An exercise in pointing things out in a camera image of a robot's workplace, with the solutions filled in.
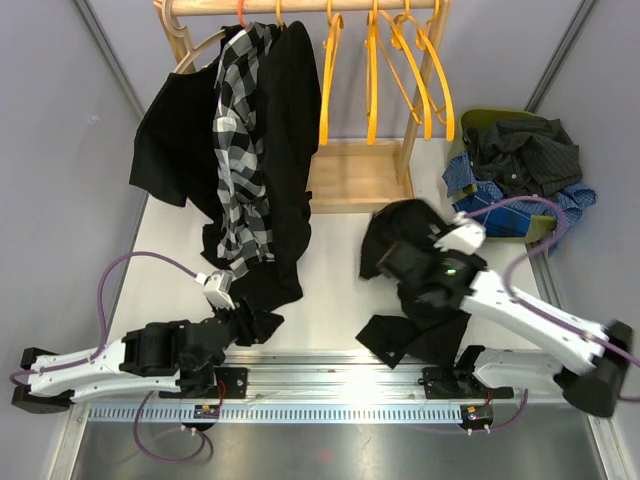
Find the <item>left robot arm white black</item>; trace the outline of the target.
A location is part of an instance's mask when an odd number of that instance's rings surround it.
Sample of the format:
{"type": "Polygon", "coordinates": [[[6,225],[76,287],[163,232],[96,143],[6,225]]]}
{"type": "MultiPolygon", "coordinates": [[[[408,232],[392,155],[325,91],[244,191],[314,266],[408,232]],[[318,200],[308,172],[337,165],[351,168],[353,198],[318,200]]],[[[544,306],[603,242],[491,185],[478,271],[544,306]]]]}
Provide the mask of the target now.
{"type": "Polygon", "coordinates": [[[266,343],[283,316],[241,300],[199,322],[153,322],[130,331],[102,349],[58,355],[24,350],[24,382],[15,386],[12,405],[33,414],[67,411],[79,403],[157,392],[163,398],[243,397],[234,370],[225,366],[231,346],[266,343]]]}

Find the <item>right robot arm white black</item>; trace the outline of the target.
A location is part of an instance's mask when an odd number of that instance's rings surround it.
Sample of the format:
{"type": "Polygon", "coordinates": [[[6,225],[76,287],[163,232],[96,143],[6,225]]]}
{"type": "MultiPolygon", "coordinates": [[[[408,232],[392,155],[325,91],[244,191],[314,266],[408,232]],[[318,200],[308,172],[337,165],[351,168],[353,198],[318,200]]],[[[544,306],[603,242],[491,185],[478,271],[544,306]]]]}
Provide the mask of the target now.
{"type": "Polygon", "coordinates": [[[584,413],[612,417],[631,364],[633,329],[617,320],[589,321],[508,289],[478,255],[483,242],[453,233],[430,247],[399,240],[378,262],[410,299],[490,320],[536,345],[534,351],[481,349],[454,371],[456,389],[466,396],[486,387],[559,394],[584,413]]]}

